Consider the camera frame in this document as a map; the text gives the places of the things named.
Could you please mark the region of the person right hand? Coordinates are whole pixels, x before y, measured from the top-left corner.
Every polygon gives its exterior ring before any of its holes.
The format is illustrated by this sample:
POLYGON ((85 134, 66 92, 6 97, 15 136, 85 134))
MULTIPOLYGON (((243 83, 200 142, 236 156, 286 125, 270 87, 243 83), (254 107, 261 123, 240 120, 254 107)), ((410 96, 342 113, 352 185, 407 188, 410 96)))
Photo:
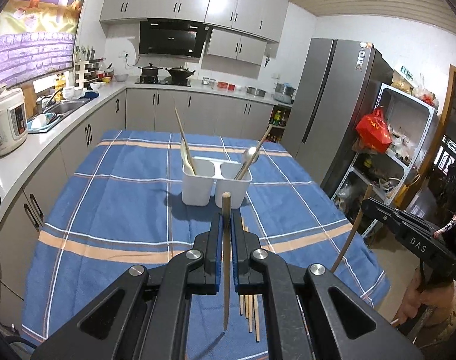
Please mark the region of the person right hand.
POLYGON ((427 326, 440 324, 451 314, 455 300, 455 284, 434 287, 420 291, 421 273, 415 270, 413 278, 408 285, 399 309, 391 324, 395 327, 404 324, 408 319, 414 319, 421 306, 434 308, 433 314, 427 320, 427 326))

